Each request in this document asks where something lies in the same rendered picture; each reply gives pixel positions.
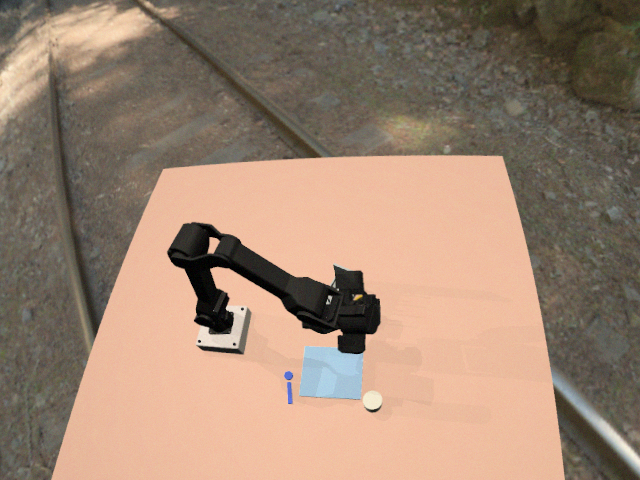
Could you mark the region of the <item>light blue square mat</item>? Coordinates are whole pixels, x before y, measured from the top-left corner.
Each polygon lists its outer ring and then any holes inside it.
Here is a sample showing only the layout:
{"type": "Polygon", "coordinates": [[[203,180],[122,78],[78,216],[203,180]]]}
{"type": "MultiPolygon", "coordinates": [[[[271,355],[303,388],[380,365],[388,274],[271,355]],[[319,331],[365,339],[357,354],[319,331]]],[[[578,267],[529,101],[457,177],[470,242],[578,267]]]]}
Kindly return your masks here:
{"type": "Polygon", "coordinates": [[[361,400],[363,353],[304,346],[299,396],[361,400]]]}

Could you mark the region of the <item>grey dish rack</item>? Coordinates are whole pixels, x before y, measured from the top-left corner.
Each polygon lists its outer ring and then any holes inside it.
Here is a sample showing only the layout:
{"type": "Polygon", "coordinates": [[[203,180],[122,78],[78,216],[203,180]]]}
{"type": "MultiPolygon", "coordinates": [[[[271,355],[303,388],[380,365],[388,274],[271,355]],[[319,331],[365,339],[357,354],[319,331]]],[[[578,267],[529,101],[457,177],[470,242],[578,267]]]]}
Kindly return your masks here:
{"type": "MultiPolygon", "coordinates": [[[[345,267],[343,267],[343,266],[340,266],[340,265],[338,265],[338,264],[336,264],[336,263],[334,263],[334,264],[333,264],[333,267],[334,267],[334,271],[335,271],[335,273],[336,273],[337,271],[353,271],[353,270],[350,270],[350,269],[345,268],[345,267]]],[[[332,287],[336,288],[336,284],[335,284],[335,277],[334,277],[333,281],[331,282],[330,286],[332,286],[332,287]]],[[[356,295],[357,295],[357,294],[353,294],[353,300],[354,300],[354,298],[356,297],[356,295]]],[[[331,297],[331,296],[328,296],[328,299],[327,299],[326,304],[330,304],[331,299],[332,299],[332,297],[331,297]]]]}

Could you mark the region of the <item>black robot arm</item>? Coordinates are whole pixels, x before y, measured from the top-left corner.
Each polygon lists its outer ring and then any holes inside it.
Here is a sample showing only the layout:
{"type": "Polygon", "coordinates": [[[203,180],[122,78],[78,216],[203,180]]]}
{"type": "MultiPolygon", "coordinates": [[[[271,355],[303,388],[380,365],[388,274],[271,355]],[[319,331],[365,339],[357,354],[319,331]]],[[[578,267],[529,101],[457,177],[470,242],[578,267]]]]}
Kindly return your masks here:
{"type": "Polygon", "coordinates": [[[194,322],[209,328],[209,334],[231,334],[234,322],[234,312],[226,310],[228,293],[215,286],[210,271],[214,267],[229,268],[277,296],[304,329],[366,335],[374,334],[381,322],[380,299],[375,294],[363,294],[348,305],[337,288],[292,276],[210,223],[183,224],[167,253],[174,266],[187,273],[197,297],[194,322]],[[209,237],[219,240],[214,254],[207,254],[209,237]],[[326,304],[328,296],[332,297],[330,304],[326,304]]]}

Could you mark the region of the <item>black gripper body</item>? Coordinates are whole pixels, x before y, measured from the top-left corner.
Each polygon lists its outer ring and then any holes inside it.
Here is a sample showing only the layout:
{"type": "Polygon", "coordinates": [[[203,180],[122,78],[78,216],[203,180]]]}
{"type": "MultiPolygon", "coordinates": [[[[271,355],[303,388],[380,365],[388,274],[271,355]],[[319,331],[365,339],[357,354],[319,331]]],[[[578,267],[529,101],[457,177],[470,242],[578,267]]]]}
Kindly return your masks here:
{"type": "MultiPolygon", "coordinates": [[[[335,273],[335,284],[339,292],[345,294],[344,302],[351,305],[353,294],[359,292],[364,286],[364,275],[362,271],[337,271],[335,273]]],[[[338,336],[337,350],[342,353],[361,354],[366,348],[366,339],[359,334],[346,334],[338,336]]]]}

